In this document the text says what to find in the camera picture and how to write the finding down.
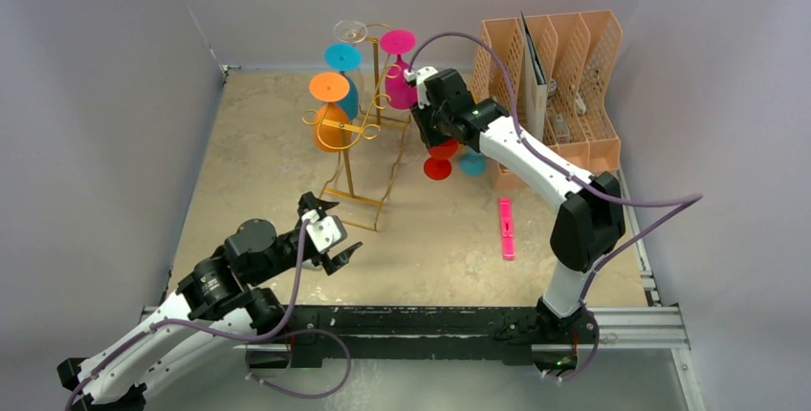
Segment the magenta wine glass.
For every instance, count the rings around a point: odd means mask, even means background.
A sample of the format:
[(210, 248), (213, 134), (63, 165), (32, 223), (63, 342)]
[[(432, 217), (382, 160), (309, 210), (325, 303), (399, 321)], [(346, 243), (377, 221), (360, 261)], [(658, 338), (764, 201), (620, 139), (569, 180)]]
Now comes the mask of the magenta wine glass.
[(396, 110), (407, 110), (417, 100), (415, 88), (409, 86), (406, 81), (405, 70), (408, 64), (403, 59), (403, 55), (415, 45), (415, 35), (402, 29), (387, 32), (380, 41), (382, 50), (394, 58), (393, 63), (386, 69), (384, 88), (389, 106)]

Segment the red wine glass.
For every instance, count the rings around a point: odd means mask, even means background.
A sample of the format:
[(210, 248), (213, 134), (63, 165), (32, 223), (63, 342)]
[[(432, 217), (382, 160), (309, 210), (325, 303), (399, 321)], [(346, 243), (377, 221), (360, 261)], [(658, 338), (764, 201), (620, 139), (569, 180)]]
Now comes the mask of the red wine glass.
[(455, 155), (459, 143), (449, 140), (432, 146), (428, 150), (428, 158), (423, 164), (423, 171), (427, 177), (434, 181), (446, 179), (452, 172), (451, 158)]

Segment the light blue wine glass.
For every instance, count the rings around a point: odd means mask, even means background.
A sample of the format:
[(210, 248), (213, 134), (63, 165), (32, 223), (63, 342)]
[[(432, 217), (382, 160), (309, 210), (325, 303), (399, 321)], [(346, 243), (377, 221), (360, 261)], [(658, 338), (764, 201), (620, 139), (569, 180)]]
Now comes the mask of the light blue wine glass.
[(469, 149), (459, 158), (458, 167), (466, 176), (479, 177), (486, 171), (487, 161), (482, 154)]

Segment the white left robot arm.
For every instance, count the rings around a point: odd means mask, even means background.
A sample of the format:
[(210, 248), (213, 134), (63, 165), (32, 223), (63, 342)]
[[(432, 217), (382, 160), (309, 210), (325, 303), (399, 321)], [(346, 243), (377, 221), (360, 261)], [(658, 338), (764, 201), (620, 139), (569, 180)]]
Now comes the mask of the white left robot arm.
[(57, 372), (69, 390), (67, 410), (141, 410), (149, 368), (171, 372), (173, 351), (188, 344), (202, 355), (207, 342), (243, 345), (294, 336), (287, 326), (296, 309), (302, 268), (310, 261), (332, 275), (361, 247), (333, 249), (349, 234), (335, 203), (311, 192), (299, 198), (296, 226), (280, 233), (268, 220), (250, 219), (198, 262), (156, 312), (126, 336), (87, 358), (68, 358)]

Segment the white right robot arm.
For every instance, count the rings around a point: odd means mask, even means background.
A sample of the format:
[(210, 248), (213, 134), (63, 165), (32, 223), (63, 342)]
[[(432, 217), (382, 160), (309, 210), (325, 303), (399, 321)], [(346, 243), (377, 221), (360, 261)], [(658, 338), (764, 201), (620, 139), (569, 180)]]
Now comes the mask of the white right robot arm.
[(476, 101), (454, 69), (405, 72), (417, 91), (410, 112), (428, 148), (457, 141), (500, 163), (530, 186), (556, 213), (550, 247), (558, 262), (537, 315), (539, 333), (559, 341), (575, 326), (589, 273), (625, 235), (620, 195), (609, 172), (595, 176), (569, 163), (516, 124), (492, 98)]

